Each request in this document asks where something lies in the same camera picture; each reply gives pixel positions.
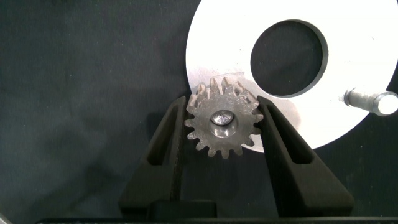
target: white disc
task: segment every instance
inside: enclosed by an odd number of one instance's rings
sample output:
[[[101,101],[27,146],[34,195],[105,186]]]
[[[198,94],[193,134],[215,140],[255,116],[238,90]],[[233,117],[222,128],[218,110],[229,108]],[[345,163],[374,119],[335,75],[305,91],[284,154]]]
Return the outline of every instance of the white disc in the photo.
[[[318,35],[323,49],[320,73],[290,96],[266,93],[254,81],[254,44],[270,26],[298,21]],[[270,99],[306,142],[317,148],[354,128],[367,114],[346,106],[354,87],[385,90],[398,59],[396,0],[202,0],[187,42],[191,91],[223,77],[239,81],[253,95]]]

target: black surface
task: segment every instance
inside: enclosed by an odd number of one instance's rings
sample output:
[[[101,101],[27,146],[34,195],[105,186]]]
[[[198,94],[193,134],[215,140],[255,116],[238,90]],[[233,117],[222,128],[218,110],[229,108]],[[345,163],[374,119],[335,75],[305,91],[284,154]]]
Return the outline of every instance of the black surface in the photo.
[[[374,223],[374,224],[391,224],[398,221],[397,218],[391,217],[310,217],[310,218],[252,218],[252,219],[223,219],[219,218],[215,219],[204,219],[197,218],[185,221],[185,223],[303,223],[303,224],[311,224],[311,223]],[[75,224],[75,223],[84,223],[84,224],[133,224],[137,222],[127,222],[125,220],[78,220],[78,219],[68,219],[68,220],[42,220],[37,222],[37,224]],[[153,223],[184,223],[184,220],[179,220],[176,222],[153,222]]]
[[[118,198],[161,117],[189,94],[185,46],[198,3],[0,1],[0,213],[16,224],[120,217]],[[398,91],[397,72],[388,90]],[[356,199],[353,215],[398,215],[397,131],[398,115],[369,115],[315,150]],[[194,156],[186,165],[211,183],[199,194],[230,198],[219,212],[272,211],[252,184],[269,186],[250,164],[255,152],[243,155],[249,167],[199,155],[219,171],[201,174]],[[242,186],[251,197],[235,196]]]
[[[267,93],[298,93],[318,75],[322,46],[316,33],[295,21],[274,24],[265,30],[251,53],[251,72]]]

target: metal gear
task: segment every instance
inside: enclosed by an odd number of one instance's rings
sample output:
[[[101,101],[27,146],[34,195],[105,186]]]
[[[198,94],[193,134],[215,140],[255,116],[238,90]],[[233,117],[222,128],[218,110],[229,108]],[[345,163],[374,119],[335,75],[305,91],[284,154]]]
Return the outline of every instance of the metal gear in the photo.
[[[224,77],[221,85],[214,78],[209,88],[201,83],[187,106],[187,111],[194,115],[185,121],[186,126],[194,128],[188,139],[199,139],[196,149],[208,147],[210,157],[221,151],[227,159],[231,149],[240,156],[242,145],[254,145],[250,135],[261,133],[254,127],[254,123],[263,119],[258,106],[256,97],[240,82],[232,84]]]

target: gear hub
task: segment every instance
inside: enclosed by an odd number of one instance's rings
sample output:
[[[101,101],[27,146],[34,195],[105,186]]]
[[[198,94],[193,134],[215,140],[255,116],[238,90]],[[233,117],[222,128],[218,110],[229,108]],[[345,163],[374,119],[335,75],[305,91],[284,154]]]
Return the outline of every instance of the gear hub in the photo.
[[[228,158],[229,151],[242,154],[242,145],[253,146],[252,134],[261,130],[254,123],[263,119],[257,109],[259,102],[240,82],[231,83],[226,77],[221,85],[210,80],[210,87],[200,84],[196,94],[192,94],[187,111],[194,115],[185,121],[185,125],[194,128],[188,134],[189,139],[199,139],[197,150],[209,148],[208,155],[213,157],[221,151]]]

